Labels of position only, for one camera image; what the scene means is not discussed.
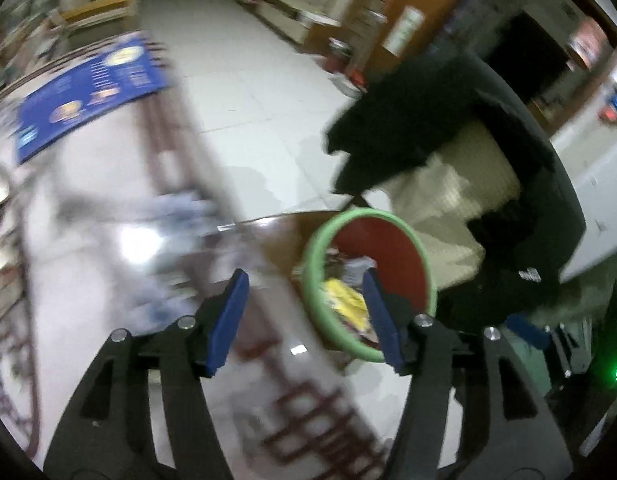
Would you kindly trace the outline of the yellow plastic bag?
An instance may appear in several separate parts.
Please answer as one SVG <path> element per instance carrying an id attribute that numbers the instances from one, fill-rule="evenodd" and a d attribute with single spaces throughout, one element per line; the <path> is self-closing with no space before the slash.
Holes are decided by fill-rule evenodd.
<path id="1" fill-rule="evenodd" d="M 337 278 L 330 278 L 323 284 L 326 304 L 339 318 L 358 332 L 367 332 L 371 327 L 364 297 L 356 289 Z"/>

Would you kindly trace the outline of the checkered beige chair cushion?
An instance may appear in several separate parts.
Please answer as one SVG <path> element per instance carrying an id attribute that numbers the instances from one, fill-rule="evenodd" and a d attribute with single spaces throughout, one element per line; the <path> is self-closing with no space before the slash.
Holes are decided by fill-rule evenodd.
<path id="1" fill-rule="evenodd" d="M 425 164 L 380 185 L 391 208 L 417 234 L 438 289 L 466 283 L 485 249 L 468 222 L 519 196 L 513 167 L 480 124 L 470 124 Z"/>

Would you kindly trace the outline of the blue flat gift box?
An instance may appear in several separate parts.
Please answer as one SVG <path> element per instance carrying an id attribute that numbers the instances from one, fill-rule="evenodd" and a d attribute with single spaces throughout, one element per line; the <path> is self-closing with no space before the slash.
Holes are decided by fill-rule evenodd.
<path id="1" fill-rule="evenodd" d="M 24 164 L 81 125 L 167 87 L 144 39 L 122 39 L 29 94 L 18 109 L 17 161 Z"/>

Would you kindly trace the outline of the black jacket on chair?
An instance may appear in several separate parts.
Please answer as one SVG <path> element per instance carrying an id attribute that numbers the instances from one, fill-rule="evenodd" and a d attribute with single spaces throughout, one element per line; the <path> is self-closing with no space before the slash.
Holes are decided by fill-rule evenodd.
<path id="1" fill-rule="evenodd" d="M 586 229 L 553 144 L 521 99 L 471 53 L 404 62 L 329 127 L 328 153 L 345 155 L 333 189 L 359 195 L 425 164 L 462 128 L 480 124 L 513 167 L 519 196 L 468 222 L 483 248 L 478 274 L 443 289 L 462 304 L 525 311 L 559 296 L 561 274 Z"/>

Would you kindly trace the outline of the green rimmed red trash bin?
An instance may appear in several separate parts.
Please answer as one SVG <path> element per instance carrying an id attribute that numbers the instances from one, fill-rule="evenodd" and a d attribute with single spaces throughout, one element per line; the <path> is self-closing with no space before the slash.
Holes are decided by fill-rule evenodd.
<path id="1" fill-rule="evenodd" d="M 311 236 L 302 260 L 302 294 L 311 321 L 337 350 L 371 363 L 399 358 L 399 338 L 417 315 L 437 316 L 438 286 L 416 232 L 389 212 L 338 212 Z M 337 278 L 362 294 L 371 320 L 358 332 L 326 304 Z"/>

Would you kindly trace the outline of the low tv cabinet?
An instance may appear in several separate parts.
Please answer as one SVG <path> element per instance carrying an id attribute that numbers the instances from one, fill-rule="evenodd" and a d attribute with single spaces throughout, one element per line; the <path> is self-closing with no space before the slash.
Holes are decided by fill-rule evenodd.
<path id="1" fill-rule="evenodd" d="M 238 0 L 299 51 L 326 55 L 340 22 L 305 0 Z"/>

